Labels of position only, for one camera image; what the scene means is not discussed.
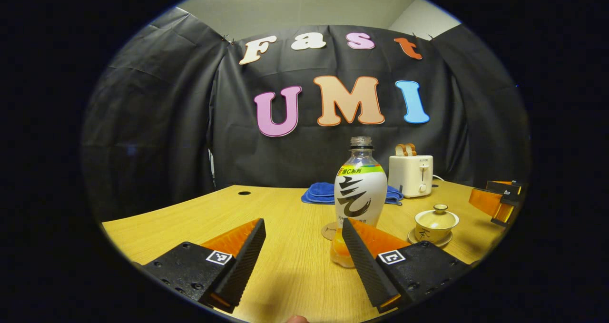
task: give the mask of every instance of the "blue towel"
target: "blue towel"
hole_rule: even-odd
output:
[[[403,198],[404,195],[398,189],[387,186],[385,203],[401,206],[400,200]],[[303,203],[309,204],[334,204],[334,185],[330,183],[315,183],[305,191],[300,200]]]

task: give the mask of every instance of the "ceiling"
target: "ceiling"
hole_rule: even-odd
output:
[[[178,5],[229,39],[317,24],[389,29],[414,0],[186,0]]]

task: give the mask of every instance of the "black fabric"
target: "black fabric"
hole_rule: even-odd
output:
[[[293,50],[294,37],[307,32],[324,35],[320,49]],[[350,48],[345,39],[351,32],[365,32],[375,43],[372,50]],[[239,65],[248,41],[276,35],[258,61]],[[406,37],[416,45],[422,60],[407,56],[393,39]],[[382,124],[366,125],[356,120],[323,127],[322,99],[317,76],[337,76],[348,91],[358,77],[377,78]],[[403,94],[398,80],[420,85],[422,106],[430,116],[424,124],[404,121]],[[272,116],[285,120],[285,87],[298,85],[298,126],[283,137],[259,132],[254,97],[272,91]],[[235,42],[228,47],[216,75],[212,94],[213,142],[216,185],[232,184],[307,188],[315,182],[333,183],[335,173],[350,156],[350,138],[372,137],[374,158],[389,170],[389,156],[398,143],[414,143],[419,154],[433,156],[434,173],[460,184],[472,184],[473,164],[463,99],[457,82],[433,45],[424,39],[385,29],[358,26],[308,26],[269,32]]]
[[[222,37],[181,9],[145,26],[102,74],[82,133],[82,163],[102,221],[213,190],[205,129]]]
[[[529,123],[520,92],[505,67],[462,24],[431,43],[461,91],[474,186],[483,188],[487,180],[526,181],[531,170]]]

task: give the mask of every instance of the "white wall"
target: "white wall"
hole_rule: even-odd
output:
[[[430,2],[414,0],[389,27],[389,30],[407,34],[415,33],[417,37],[430,40],[429,35],[437,37],[460,23],[449,13]]]

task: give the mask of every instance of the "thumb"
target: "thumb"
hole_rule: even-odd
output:
[[[303,316],[292,316],[285,323],[309,323]]]

